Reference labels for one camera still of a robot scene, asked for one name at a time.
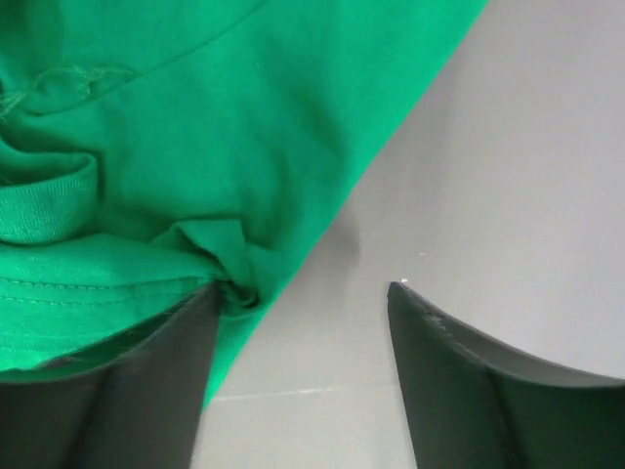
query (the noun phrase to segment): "wrinkled fabric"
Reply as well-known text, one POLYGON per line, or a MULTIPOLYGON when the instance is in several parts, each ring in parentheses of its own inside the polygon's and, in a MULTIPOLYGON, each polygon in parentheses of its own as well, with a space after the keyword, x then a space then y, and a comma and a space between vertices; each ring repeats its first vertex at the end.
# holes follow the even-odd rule
POLYGON ((485 0, 0 0, 0 370, 219 281, 212 396, 485 0))

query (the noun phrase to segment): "green t-shirt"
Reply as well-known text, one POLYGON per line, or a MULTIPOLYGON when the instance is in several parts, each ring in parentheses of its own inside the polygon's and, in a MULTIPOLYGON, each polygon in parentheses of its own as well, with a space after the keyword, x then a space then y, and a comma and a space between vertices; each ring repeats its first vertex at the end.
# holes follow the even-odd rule
POLYGON ((0 370, 220 280, 214 394, 484 3, 0 0, 0 370))

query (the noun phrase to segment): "white surface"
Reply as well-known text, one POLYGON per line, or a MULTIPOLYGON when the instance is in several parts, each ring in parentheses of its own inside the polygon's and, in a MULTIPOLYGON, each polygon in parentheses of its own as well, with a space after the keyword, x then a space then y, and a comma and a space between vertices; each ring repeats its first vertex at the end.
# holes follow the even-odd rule
POLYGON ((493 0, 209 407, 194 469, 415 467, 387 282, 625 376, 625 3, 493 0))

